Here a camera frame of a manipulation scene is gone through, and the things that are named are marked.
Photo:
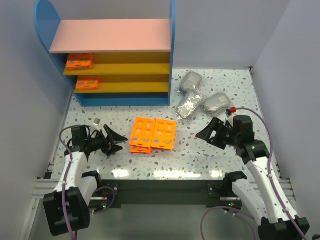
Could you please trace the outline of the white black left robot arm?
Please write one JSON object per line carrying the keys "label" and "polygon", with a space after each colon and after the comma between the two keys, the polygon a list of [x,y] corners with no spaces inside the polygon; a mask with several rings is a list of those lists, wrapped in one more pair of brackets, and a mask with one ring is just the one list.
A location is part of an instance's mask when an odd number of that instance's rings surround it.
{"label": "white black left robot arm", "polygon": [[121,151],[121,143],[128,139],[114,132],[96,119],[91,126],[70,126],[71,139],[62,141],[65,147],[65,165],[58,184],[43,197],[43,206],[53,236],[69,234],[78,237],[78,231],[90,225],[90,201],[95,192],[105,189],[97,170],[85,171],[91,153],[101,151],[108,157]]}

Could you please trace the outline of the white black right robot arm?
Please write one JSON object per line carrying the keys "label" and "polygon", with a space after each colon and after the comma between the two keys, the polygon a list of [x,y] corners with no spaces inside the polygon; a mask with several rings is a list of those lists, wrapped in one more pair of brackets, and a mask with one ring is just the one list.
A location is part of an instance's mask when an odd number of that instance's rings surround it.
{"label": "white black right robot arm", "polygon": [[305,217],[299,217],[288,201],[282,186],[269,164],[270,153],[261,140],[255,138],[253,121],[247,115],[230,115],[227,121],[214,117],[198,139],[224,150],[235,148],[254,178],[258,191],[241,172],[227,173],[220,191],[239,197],[257,223],[261,240],[302,240],[310,225]]}

